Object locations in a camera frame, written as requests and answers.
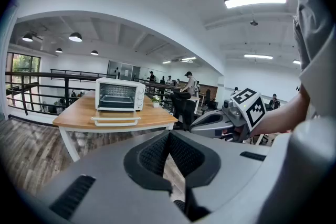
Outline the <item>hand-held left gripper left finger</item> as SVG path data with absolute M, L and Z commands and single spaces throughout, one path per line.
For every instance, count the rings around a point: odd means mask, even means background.
M 143 189 L 171 193 L 171 183 L 163 178 L 169 153 L 170 133 L 164 131 L 131 148 L 123 160 L 124 170 Z

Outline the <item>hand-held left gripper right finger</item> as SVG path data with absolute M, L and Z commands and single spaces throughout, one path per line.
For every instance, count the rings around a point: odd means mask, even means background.
M 209 185 L 220 170 L 220 156 L 177 131 L 169 133 L 169 152 L 187 188 Z

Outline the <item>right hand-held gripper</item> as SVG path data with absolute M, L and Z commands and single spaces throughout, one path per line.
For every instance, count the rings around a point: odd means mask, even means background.
M 246 88 L 224 101 L 221 109 L 207 112 L 190 125 L 190 132 L 208 138 L 241 143 L 266 115 L 261 93 Z

